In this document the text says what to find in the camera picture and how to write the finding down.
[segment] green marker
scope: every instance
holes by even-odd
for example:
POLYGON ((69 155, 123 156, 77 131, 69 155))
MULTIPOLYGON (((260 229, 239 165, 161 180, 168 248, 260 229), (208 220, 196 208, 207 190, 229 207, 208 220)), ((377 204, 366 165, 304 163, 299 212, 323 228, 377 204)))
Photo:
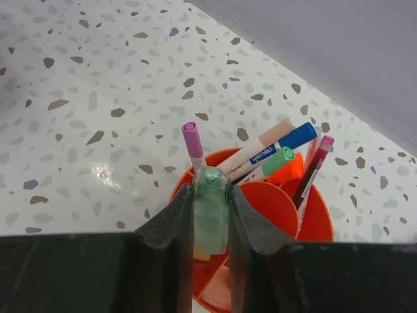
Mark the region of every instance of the green marker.
POLYGON ((277 153, 272 155, 268 160, 254 169, 251 173, 243 178, 238 185, 247 183, 248 181, 264 181, 268 176, 282 168, 286 163, 295 159, 295 152, 288 148, 283 147, 277 153))
POLYGON ((194 242, 207 254, 223 254, 227 246, 230 178, 218 168, 200 168, 193 178, 194 242))

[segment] blue marker cap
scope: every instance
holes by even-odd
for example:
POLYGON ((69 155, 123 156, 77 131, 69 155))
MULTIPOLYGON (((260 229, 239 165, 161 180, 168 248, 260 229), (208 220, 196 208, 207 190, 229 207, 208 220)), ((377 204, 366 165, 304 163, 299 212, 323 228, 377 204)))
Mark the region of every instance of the blue marker cap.
POLYGON ((297 127, 285 137, 278 140, 281 147, 288 147, 290 149, 296 149, 310 140, 317 137, 317 133, 311 123, 306 123, 297 127))

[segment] pink marker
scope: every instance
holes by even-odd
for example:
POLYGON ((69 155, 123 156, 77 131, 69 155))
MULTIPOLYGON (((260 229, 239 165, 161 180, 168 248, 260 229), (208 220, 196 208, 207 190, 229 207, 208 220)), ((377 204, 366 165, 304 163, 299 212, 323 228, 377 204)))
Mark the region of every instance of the pink marker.
POLYGON ((330 136, 323 136, 320 141, 319 148, 315 152, 304 176, 301 178, 301 182, 293 196, 293 202, 298 210, 298 227, 301 228, 304 213, 306 212, 308 194, 310 188, 314 182, 314 178, 317 176, 323 162, 334 143, 334 138, 330 136))
POLYGON ((207 166, 204 157, 203 147, 201 146, 200 136, 198 136, 197 125, 194 122, 186 123, 182 128, 188 154, 193 164, 194 171, 207 166))

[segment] grey wall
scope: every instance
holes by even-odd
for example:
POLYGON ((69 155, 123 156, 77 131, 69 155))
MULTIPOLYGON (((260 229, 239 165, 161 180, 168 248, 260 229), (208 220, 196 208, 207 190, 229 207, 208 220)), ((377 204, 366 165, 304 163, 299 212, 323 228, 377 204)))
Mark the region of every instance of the grey wall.
POLYGON ((417 1, 190 2, 417 151, 417 1))

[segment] black object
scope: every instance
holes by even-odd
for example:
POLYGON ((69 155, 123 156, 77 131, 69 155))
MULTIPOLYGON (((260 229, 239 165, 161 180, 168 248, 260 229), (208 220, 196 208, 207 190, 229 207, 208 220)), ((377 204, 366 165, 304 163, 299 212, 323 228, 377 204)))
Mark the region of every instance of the black object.
POLYGON ((416 245, 294 241, 253 209, 237 186, 233 188, 233 312, 417 310, 416 245))
POLYGON ((134 234, 0 238, 0 312, 191 312, 191 195, 134 234))
MULTIPOLYGON (((417 246, 302 243, 229 203, 233 312, 415 312, 417 246)), ((2 237, 0 313, 190 313, 193 230, 184 185, 134 233, 2 237)))

